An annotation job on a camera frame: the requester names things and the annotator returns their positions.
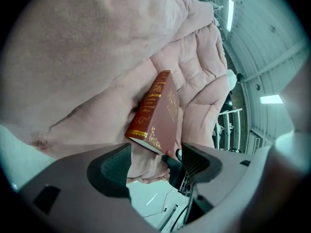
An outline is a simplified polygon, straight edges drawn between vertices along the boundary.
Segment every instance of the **ceiling light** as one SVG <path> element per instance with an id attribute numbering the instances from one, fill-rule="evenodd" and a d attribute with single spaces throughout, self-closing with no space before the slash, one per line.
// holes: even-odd
<path id="1" fill-rule="evenodd" d="M 261 103 L 283 103 L 279 95 L 261 97 L 260 102 Z"/>
<path id="2" fill-rule="evenodd" d="M 233 19 L 233 8 L 234 8 L 234 2 L 232 0 L 229 0 L 229 13 L 228 13 L 228 24 L 227 24 L 227 29 L 231 31 L 231 26 L 232 26 L 232 19 Z"/>

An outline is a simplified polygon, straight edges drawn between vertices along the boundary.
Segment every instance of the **book cover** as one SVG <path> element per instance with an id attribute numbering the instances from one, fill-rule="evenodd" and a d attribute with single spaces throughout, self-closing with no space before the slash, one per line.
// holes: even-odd
<path id="1" fill-rule="evenodd" d="M 179 99 L 171 71 L 158 74 L 125 136 L 158 154 L 174 150 Z"/>

